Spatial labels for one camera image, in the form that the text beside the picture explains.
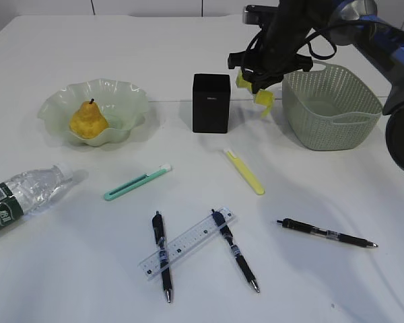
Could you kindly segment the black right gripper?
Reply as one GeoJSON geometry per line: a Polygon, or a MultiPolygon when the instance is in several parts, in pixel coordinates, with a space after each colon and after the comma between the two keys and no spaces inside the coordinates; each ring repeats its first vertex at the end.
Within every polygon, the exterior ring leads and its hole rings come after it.
{"type": "Polygon", "coordinates": [[[280,1],[276,7],[246,5],[243,22],[258,25],[261,33],[253,49],[229,54],[228,68],[244,66],[240,67],[241,76],[250,84],[252,94],[281,83],[286,71],[295,69],[294,58],[308,33],[326,28],[332,13],[332,1],[280,1]]]}

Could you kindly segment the blue black right robot arm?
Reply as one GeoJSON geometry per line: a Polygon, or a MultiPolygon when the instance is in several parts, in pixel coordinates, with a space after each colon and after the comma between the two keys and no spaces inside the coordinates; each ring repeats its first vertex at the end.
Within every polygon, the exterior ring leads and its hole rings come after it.
{"type": "Polygon", "coordinates": [[[228,56],[229,69],[240,68],[252,92],[279,83],[290,72],[308,72],[314,51],[299,54],[319,36],[333,49],[353,45],[391,84],[382,113],[389,117],[385,141],[404,171],[404,31],[378,17],[375,1],[280,1],[278,6],[247,5],[245,24],[260,27],[242,52],[228,56]]]}

